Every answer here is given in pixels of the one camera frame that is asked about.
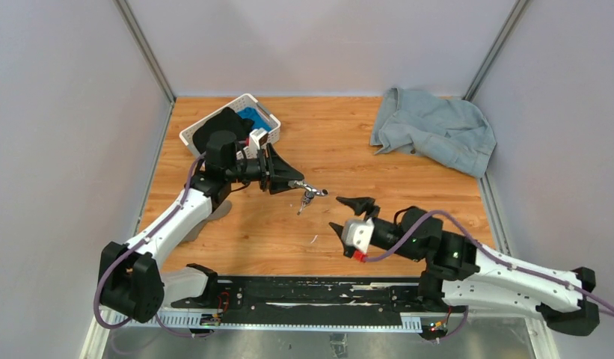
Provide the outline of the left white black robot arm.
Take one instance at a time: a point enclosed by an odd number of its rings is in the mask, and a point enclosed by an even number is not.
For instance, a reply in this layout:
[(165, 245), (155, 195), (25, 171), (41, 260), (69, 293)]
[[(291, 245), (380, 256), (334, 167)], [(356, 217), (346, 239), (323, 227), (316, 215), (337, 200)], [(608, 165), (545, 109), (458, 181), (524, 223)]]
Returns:
[(183, 190), (153, 223), (124, 243), (110, 242), (102, 250), (99, 276), (93, 298), (93, 313), (104, 328), (112, 329), (100, 313), (101, 307), (145, 323), (175, 301), (191, 298), (198, 307), (213, 307), (219, 288), (211, 282), (213, 273), (199, 265), (162, 274), (171, 252), (192, 239), (233, 192), (233, 184), (248, 187), (257, 182), (261, 191), (278, 194), (304, 190), (310, 200), (319, 190), (308, 185), (304, 175), (285, 162), (270, 144), (255, 157), (237, 158), (242, 143), (233, 132), (212, 133), (206, 150), (188, 171)]

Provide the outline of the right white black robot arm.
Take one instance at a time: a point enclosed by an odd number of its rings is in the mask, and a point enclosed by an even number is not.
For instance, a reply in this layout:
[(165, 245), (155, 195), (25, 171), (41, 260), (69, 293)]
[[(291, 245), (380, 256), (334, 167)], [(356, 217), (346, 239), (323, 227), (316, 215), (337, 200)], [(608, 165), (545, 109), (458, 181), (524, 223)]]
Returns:
[(476, 241), (444, 211), (409, 206), (385, 221), (371, 197), (337, 201), (354, 212), (343, 225), (330, 224), (345, 257), (374, 263), (396, 255), (425, 263), (417, 288), (396, 299), (399, 304), (429, 312), (500, 310), (577, 337), (588, 336), (600, 323), (599, 307), (589, 297), (596, 286), (591, 269), (548, 269), (502, 254)]

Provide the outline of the chrome water faucet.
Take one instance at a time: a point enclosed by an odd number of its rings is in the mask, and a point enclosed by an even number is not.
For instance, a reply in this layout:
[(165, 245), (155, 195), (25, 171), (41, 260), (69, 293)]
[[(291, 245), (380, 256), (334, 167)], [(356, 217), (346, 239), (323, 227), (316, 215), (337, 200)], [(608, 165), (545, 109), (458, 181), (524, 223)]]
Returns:
[(301, 204), (297, 211), (297, 215), (301, 215), (305, 208), (308, 207), (313, 201), (313, 199), (315, 199), (316, 197), (327, 197), (329, 194), (327, 189), (318, 189), (308, 183), (305, 183), (304, 181), (297, 181), (295, 183), (295, 187), (304, 190), (304, 193), (301, 197)]

